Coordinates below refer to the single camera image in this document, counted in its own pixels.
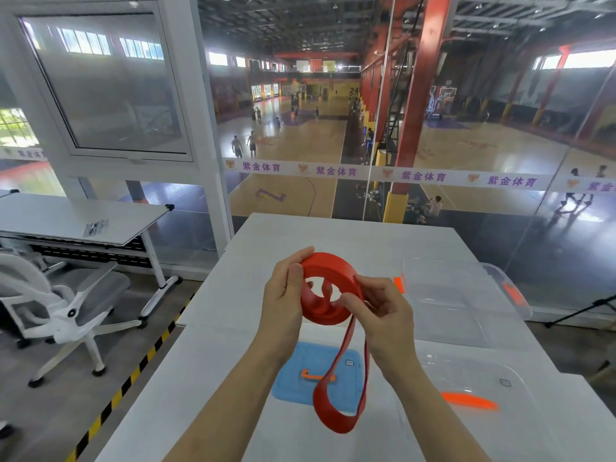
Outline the person's left hand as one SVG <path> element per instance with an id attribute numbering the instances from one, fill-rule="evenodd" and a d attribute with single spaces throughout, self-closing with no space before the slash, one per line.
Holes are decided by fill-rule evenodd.
<path id="1" fill-rule="evenodd" d="M 300 263 L 312 256 L 314 247 L 303 248 L 278 261 L 266 282 L 262 301 L 257 340 L 263 347 L 287 360 L 299 338 L 303 311 L 301 304 L 287 300 L 287 275 L 292 263 Z"/>

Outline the person's right hand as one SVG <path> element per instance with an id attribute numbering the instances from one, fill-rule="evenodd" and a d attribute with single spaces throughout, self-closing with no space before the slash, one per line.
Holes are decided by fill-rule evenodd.
<path id="1" fill-rule="evenodd" d="M 372 316 L 354 317 L 365 331 L 368 350 L 376 365 L 393 384 L 418 365 L 412 307 L 389 278 L 356 275 L 355 279 L 361 299 L 370 305 Z"/>

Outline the red resistance band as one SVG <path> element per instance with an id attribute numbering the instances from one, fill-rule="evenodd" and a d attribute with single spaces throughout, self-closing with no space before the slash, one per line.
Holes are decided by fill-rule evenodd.
<path id="1" fill-rule="evenodd" d="M 351 293 L 363 300 L 360 285 L 356 279 L 357 272 L 344 259 L 326 252 L 315 252 L 301 262 L 304 277 L 321 277 L 325 284 L 335 286 L 340 293 Z M 350 319 L 339 348 L 331 366 L 323 376 L 312 376 L 307 369 L 302 370 L 301 377 L 315 382 L 312 393 L 312 405 L 320 421 L 329 430 L 337 434 L 347 434 L 356 426 L 366 405 L 366 389 L 370 371 L 370 353 L 368 345 L 364 345 L 364 385 L 357 405 L 355 415 L 346 415 L 336 409 L 330 402 L 328 386 L 334 377 L 336 366 L 347 351 L 355 331 L 356 316 L 342 307 L 335 307 L 331 300 L 331 292 L 327 287 L 321 290 L 322 295 L 310 293 L 308 287 L 303 287 L 301 293 L 301 307 L 303 317 L 314 324 L 321 326 L 339 325 Z"/>

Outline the person's left forearm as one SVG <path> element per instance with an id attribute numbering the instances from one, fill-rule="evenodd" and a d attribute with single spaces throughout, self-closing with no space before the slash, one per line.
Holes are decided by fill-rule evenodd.
<path id="1" fill-rule="evenodd" d="M 258 333 L 162 462 L 241 462 L 297 339 Z"/>

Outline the person's right forearm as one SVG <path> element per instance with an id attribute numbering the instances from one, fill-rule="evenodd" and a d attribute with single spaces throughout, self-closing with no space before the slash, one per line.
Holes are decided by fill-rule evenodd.
<path id="1" fill-rule="evenodd" d="M 427 377 L 417 356 L 371 351 L 394 389 L 426 462 L 492 462 Z"/>

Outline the yellow column base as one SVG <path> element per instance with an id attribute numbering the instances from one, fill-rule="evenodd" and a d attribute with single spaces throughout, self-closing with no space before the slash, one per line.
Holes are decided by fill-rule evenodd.
<path id="1" fill-rule="evenodd" d="M 388 192 L 382 222 L 389 224 L 403 224 L 407 202 L 408 194 L 397 194 L 391 191 Z"/>

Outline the clear plastic storage box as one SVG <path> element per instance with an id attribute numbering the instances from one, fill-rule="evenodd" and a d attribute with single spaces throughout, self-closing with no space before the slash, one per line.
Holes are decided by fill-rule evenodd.
<path id="1" fill-rule="evenodd" d="M 399 276 L 413 308 L 415 338 L 482 349 L 513 347 L 506 328 L 530 320 L 532 308 L 495 265 L 412 258 Z"/>

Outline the white banner strip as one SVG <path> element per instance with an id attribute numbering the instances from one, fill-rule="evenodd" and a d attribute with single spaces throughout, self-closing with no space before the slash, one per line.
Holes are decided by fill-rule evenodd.
<path id="1" fill-rule="evenodd" d="M 412 175 L 388 166 L 323 162 L 274 161 L 224 158 L 225 170 L 242 174 L 365 180 L 392 184 L 457 186 L 616 196 L 616 178 L 577 177 L 560 174 L 484 172 L 475 170 L 413 168 Z"/>

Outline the yellow black hazard tape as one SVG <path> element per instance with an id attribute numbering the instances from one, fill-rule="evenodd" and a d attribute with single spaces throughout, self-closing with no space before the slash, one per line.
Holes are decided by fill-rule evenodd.
<path id="1" fill-rule="evenodd" d="M 119 406 L 122 399 L 127 395 L 131 388 L 135 386 L 135 382 L 147 369 L 148 365 L 153 361 L 154 357 L 159 354 L 159 350 L 165 346 L 169 337 L 174 333 L 176 329 L 181 328 L 179 325 L 179 319 L 181 314 L 184 313 L 189 303 L 186 303 L 176 315 L 176 317 L 169 323 L 164 332 L 155 341 L 148 352 L 142 357 L 137 367 L 128 375 L 127 379 L 122 383 L 121 387 L 115 392 L 111 400 L 105 405 L 104 409 L 99 413 L 94 422 L 90 425 L 88 430 L 83 434 L 81 439 L 74 446 L 71 453 L 67 456 L 64 462 L 79 462 L 81 455 L 84 453 L 88 445 L 92 442 L 95 436 L 100 432 L 105 422 L 110 418 L 113 411 Z"/>

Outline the red steel column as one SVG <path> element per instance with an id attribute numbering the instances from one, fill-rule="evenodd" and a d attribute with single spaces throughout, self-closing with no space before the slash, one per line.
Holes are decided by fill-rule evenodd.
<path id="1" fill-rule="evenodd" d="M 427 0 L 421 35 L 416 46 L 415 63 L 406 101 L 402 131 L 398 139 L 396 168 L 410 177 L 414 166 L 424 114 L 440 58 L 440 49 L 451 12 L 457 0 Z"/>

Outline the black tripod leg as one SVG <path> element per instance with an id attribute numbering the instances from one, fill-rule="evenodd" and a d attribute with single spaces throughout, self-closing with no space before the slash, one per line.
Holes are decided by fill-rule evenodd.
<path id="1" fill-rule="evenodd" d="M 545 328 L 551 328 L 555 325 L 558 325 L 564 321 L 567 321 L 571 318 L 574 318 L 578 315 L 581 315 L 583 313 L 589 312 L 591 310 L 595 310 L 597 308 L 601 308 L 601 307 L 608 307 L 610 310 L 612 310 L 613 312 L 616 313 L 616 295 L 612 295 L 603 299 L 598 299 L 594 302 L 591 303 L 590 306 L 581 309 L 581 310 L 577 310 L 574 311 L 573 313 L 569 314 L 569 315 L 565 315 L 561 318 L 558 318 L 557 320 L 553 320 L 553 321 L 549 321 L 547 323 L 544 323 L 544 327 Z"/>

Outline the white office chair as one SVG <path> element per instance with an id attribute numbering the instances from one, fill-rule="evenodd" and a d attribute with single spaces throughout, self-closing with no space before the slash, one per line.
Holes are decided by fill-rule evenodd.
<path id="1" fill-rule="evenodd" d="M 92 374 L 102 376 L 107 368 L 96 337 L 144 327 L 140 319 L 104 324 L 131 286 L 126 275 L 115 271 L 116 266 L 108 262 L 97 269 L 72 269 L 53 277 L 26 256 L 0 250 L 0 305 L 23 339 L 51 339 L 62 346 L 29 380 L 29 388 L 40 387 L 46 375 L 80 345 L 94 364 Z"/>

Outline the white desk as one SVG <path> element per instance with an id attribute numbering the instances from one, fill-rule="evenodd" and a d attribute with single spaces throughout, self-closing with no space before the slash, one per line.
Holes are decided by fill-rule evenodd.
<path id="1" fill-rule="evenodd" d="M 0 238 L 42 248 L 42 255 L 89 263 L 115 262 L 117 267 L 145 269 L 158 289 L 140 313 L 149 318 L 175 285 L 178 275 L 165 276 L 149 228 L 174 205 L 72 200 L 63 196 L 6 192 L 0 196 Z"/>

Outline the white framed window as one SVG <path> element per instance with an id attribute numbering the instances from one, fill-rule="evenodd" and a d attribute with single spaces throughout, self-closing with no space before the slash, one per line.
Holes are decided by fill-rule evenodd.
<path id="1" fill-rule="evenodd" d="M 0 67 L 58 174 L 219 172 L 197 0 L 0 0 Z"/>

